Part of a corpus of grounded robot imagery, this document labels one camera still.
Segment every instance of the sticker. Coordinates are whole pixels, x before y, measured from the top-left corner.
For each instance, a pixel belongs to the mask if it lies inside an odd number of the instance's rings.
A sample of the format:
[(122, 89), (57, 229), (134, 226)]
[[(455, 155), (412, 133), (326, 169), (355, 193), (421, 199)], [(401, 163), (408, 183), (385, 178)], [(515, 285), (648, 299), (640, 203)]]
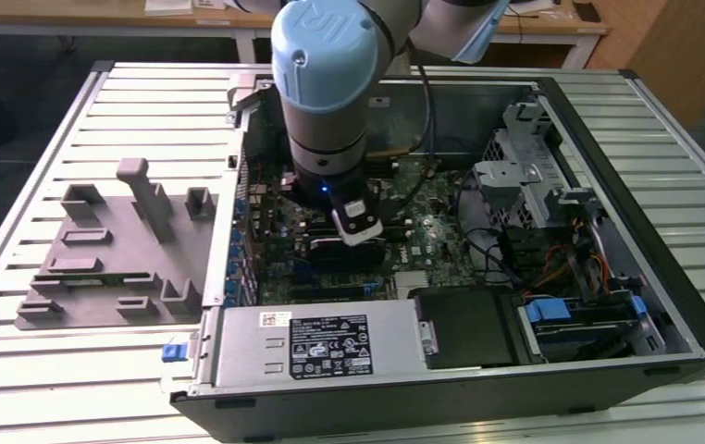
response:
[(230, 21), (228, 20), (194, 20), (194, 23), (206, 26), (230, 26)]
[(364, 314), (290, 319), (289, 339), (292, 378), (373, 374)]
[(258, 327), (288, 327), (290, 312), (261, 312), (258, 315)]

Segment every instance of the light blue joint cover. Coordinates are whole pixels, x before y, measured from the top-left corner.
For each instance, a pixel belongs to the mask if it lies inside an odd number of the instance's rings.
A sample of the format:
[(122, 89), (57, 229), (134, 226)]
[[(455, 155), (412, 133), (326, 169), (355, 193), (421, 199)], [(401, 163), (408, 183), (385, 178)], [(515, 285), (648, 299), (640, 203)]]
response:
[(560, 321), (571, 318), (565, 301), (561, 299), (536, 299), (524, 306), (531, 324), (539, 321)]
[(272, 73), (280, 94), (324, 114), (363, 94), (376, 71), (379, 44), (356, 0), (294, 0), (272, 23)]
[(508, 7), (509, 0), (499, 0), (495, 6), (491, 8), (488, 16), (483, 19), (480, 23), (480, 28), (475, 31), (472, 38), (459, 51), (459, 54), (452, 58), (453, 62), (461, 63), (477, 63), (485, 54), (485, 49), (488, 49), (488, 44), (491, 43), (491, 38), (495, 35), (497, 26), (500, 24), (500, 19), (504, 14), (504, 10)]

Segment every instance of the wooden desk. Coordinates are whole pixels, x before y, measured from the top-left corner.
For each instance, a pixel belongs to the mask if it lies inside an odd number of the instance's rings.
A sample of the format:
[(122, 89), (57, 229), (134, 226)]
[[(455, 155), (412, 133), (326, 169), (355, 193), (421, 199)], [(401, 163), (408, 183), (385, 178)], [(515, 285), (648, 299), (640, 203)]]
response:
[[(238, 61), (254, 63), (253, 39), (269, 37), (270, 17), (200, 8), (188, 16), (146, 17), (144, 4), (145, 0), (0, 0), (0, 34), (230, 37)], [(493, 42), (571, 45), (563, 68), (583, 68), (608, 31), (603, 23), (580, 21), (564, 0), (552, 14), (503, 18)]]

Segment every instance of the motherboard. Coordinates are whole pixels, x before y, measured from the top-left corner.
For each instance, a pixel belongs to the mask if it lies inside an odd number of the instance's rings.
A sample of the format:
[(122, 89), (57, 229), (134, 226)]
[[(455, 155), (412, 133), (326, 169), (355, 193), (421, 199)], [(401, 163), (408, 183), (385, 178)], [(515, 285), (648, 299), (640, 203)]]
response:
[[(423, 163), (405, 158), (385, 165), (391, 177), (371, 182), (381, 201), (409, 193)], [(355, 248), (342, 245), (322, 211), (280, 195), (277, 168), (253, 165), (250, 176), (258, 304), (397, 299), (403, 278), (432, 287), (475, 283), (469, 245), (451, 210), (464, 172), (444, 171), (425, 180), (411, 204), (385, 221), (381, 238)]]

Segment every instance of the white paper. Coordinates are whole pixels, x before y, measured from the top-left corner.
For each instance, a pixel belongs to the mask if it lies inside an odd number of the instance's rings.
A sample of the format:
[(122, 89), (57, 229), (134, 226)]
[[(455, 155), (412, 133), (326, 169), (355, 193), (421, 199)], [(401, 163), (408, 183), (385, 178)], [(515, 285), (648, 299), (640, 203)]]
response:
[(190, 0), (145, 0), (146, 16), (185, 16), (192, 14)]
[(194, 7), (208, 7), (210, 9), (225, 9), (225, 2), (222, 0), (192, 0)]
[(531, 2), (508, 5), (508, 8), (504, 10), (504, 15), (511, 17), (515, 17), (516, 14), (519, 16), (525, 16), (531, 12), (543, 11), (544, 9), (552, 9), (555, 7), (556, 5), (552, 0), (532, 0)]

